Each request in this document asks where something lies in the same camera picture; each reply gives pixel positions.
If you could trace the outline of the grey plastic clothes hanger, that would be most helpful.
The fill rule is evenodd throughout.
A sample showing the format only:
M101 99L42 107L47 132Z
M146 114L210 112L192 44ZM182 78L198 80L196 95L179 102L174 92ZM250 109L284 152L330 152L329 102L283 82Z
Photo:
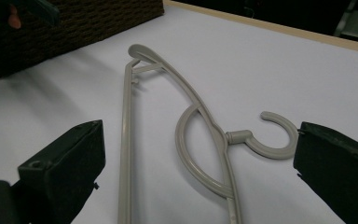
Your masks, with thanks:
M245 144L256 154L271 160L288 160L294 157L298 132L296 126L288 119L268 111L260 114L260 118L281 126L287 133L289 142L285 147L268 147L255 139L249 130L224 132L216 123L207 105L187 80L168 62L152 49L134 44L128 49L132 60L125 67L123 109L120 147L120 169L118 187L118 224L131 224L132 215L132 85L136 82L133 77L149 71L162 70L169 74L183 89L191 101L191 105L183 112L175 128L175 145L177 153L185 168L209 191L222 197L227 202L228 224L242 224L241 204L237 190L235 175L228 156L228 147ZM214 144L223 172L223 180L217 181L207 175L192 159L185 140L186 127L195 114L199 113L205 121Z

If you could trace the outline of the dark brown woven basket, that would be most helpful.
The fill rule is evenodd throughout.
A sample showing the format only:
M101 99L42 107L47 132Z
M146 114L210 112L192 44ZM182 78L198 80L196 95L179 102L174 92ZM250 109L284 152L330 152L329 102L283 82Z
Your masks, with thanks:
M21 28L0 21L0 78L102 41L164 14L163 0L48 0L60 11L49 25L25 7Z

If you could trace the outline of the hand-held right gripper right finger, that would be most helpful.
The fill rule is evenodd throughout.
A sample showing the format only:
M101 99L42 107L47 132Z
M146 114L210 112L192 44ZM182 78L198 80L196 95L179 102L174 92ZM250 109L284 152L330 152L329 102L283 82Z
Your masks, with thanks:
M358 224L358 142L304 122L294 158L298 176L346 224Z

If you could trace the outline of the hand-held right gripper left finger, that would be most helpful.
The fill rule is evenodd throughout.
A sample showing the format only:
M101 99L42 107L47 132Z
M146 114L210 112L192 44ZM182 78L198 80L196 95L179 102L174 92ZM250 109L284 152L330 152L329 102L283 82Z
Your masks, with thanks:
M18 167L31 224L71 224L105 166L103 123L76 125Z

